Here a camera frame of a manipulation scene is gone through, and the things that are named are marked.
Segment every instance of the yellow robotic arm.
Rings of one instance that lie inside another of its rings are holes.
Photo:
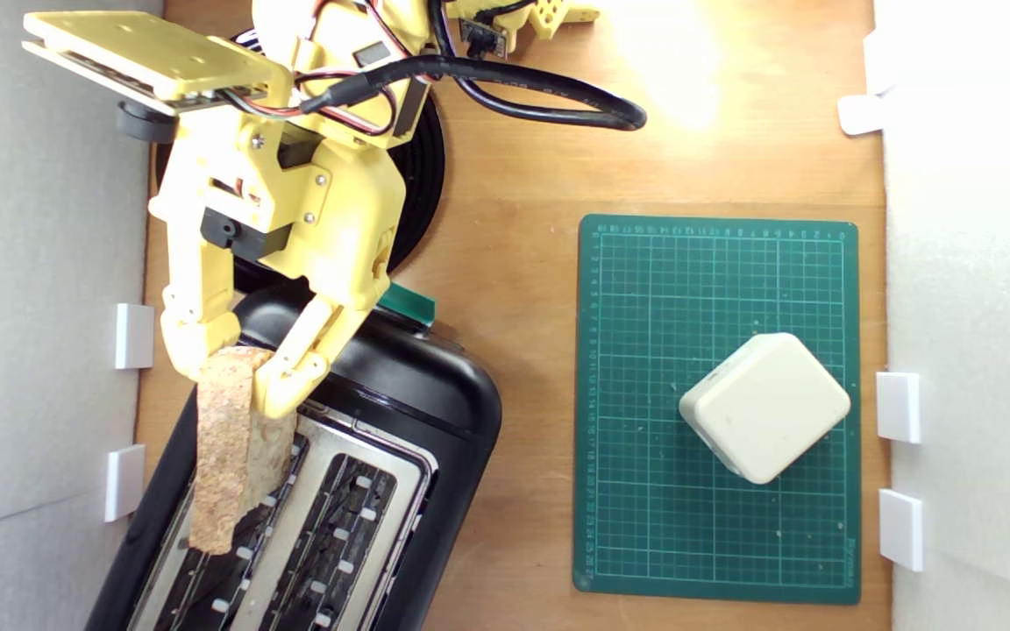
[[[516,83],[502,80],[493,64],[416,57],[452,52],[448,35],[438,39],[444,11],[476,17],[476,28],[489,28],[482,42],[488,36],[496,48],[513,46],[524,20],[549,36],[562,21],[597,15],[569,0],[254,0],[263,54],[139,12],[25,16],[24,27],[40,38],[25,43],[29,50],[137,107],[176,117],[149,210],[168,229],[162,331],[182,375],[199,380],[205,359],[236,343],[233,255],[289,279],[305,276],[315,295],[257,370],[252,410],[289,415],[328,374],[389,288],[404,184],[388,148],[412,136],[436,79],[423,72],[381,83],[373,71],[433,60],[429,68],[474,72],[466,81]],[[308,107],[350,77],[369,89],[344,103]],[[581,93],[581,83],[565,81],[565,96]],[[641,123],[642,113],[617,124]]]

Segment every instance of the cutting mat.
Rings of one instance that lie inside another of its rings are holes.
[[[858,602],[854,226],[592,215],[579,233],[576,587]],[[759,487],[718,462],[677,403],[773,331],[814,351],[852,412]]]

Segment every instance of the wooden surface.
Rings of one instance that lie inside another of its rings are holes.
[[[886,362],[881,143],[848,139],[838,96],[862,92],[870,0],[606,0],[592,25],[513,61],[599,83],[648,110],[645,129],[521,123],[440,101],[448,173],[435,226],[398,272],[494,377],[505,419],[426,622],[428,630],[528,628],[890,629],[890,566],[878,551],[887,451],[874,432]],[[248,27],[247,0],[170,0],[205,33]],[[589,212],[839,219],[860,227],[863,356],[863,600],[781,606],[583,595],[572,587],[578,223]],[[147,297],[166,279],[152,223]],[[143,376],[137,440],[154,466],[190,385]]]

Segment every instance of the wire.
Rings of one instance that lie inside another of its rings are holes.
[[[493,23],[494,17],[504,16],[505,13],[520,11],[528,7],[529,4],[536,4],[536,0],[517,0],[516,3],[505,4],[504,7],[490,7],[474,13],[474,21],[477,23]]]
[[[348,77],[339,83],[334,83],[319,96],[303,101],[300,108],[303,112],[317,111],[320,108],[336,107],[336,105],[361,103],[377,95],[391,83],[408,79],[416,75],[445,75],[457,80],[489,81],[513,85],[516,88],[544,92],[546,95],[562,96],[565,99],[584,103],[595,108],[588,110],[552,110],[550,108],[534,108],[543,112],[558,112],[559,116],[545,116],[554,123],[585,124],[593,127],[610,129],[638,129],[645,124],[645,111],[636,104],[622,100],[618,96],[583,83],[572,77],[553,75],[536,69],[515,67],[515,65],[468,60],[462,57],[417,56],[406,60],[385,64],[381,68],[363,72],[361,75]],[[527,108],[527,105],[514,105],[517,109]]]
[[[232,107],[240,111],[248,112],[252,116],[263,116],[274,120],[288,120],[294,116],[300,116],[302,112],[298,108],[269,108],[266,105],[252,103],[246,96],[237,95],[232,90],[217,90],[217,95],[232,104]]]
[[[302,85],[308,81],[343,79],[344,77],[354,77],[357,75],[357,71],[349,70],[317,70],[305,73],[305,75],[297,76],[294,83],[296,83],[296,85]],[[356,131],[365,133],[366,136],[382,136],[385,135],[385,133],[388,133],[396,124],[396,111],[398,109],[398,105],[396,104],[396,96],[393,95],[392,90],[385,88],[380,92],[380,96],[384,96],[385,101],[388,101],[389,104],[389,120],[383,125],[370,123],[368,120],[355,115],[355,113],[340,108],[321,108],[321,110],[313,113],[319,113],[319,115],[325,116],[325,118],[336,120],[338,123],[348,125],[348,127],[355,129]]]
[[[454,43],[449,38],[449,31],[446,30],[446,11],[442,0],[428,0],[428,13],[431,15],[431,28],[435,39],[438,41],[441,55],[457,60],[458,56],[454,52]],[[489,64],[489,62],[480,62],[480,64]],[[556,77],[559,81],[570,81],[576,84],[577,87],[586,87],[585,92],[589,93],[589,95],[601,96],[602,100],[605,103],[613,105],[612,109],[618,113],[614,113],[613,111],[544,108],[540,107],[540,105],[513,103],[513,101],[502,99],[499,96],[490,95],[490,93],[483,90],[480,85],[474,83],[468,77],[457,77],[456,81],[462,88],[462,91],[466,92],[467,96],[472,97],[475,103],[489,108],[494,112],[502,113],[505,116],[512,116],[513,118],[534,120],[538,121],[538,123],[581,124],[587,125],[587,127],[602,127],[607,129],[638,129],[641,125],[645,124],[645,111],[637,107],[636,104],[610,95],[610,93],[596,88],[594,85],[582,83],[582,81],[549,75],[549,73],[543,73],[543,75]]]

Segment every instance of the yellow 3d-printed part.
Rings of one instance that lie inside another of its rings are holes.
[[[24,43],[28,50],[147,105],[157,104],[152,97],[173,104],[232,87],[265,88],[266,104],[284,105],[291,93],[281,65],[150,13],[27,13],[23,27],[41,38]]]

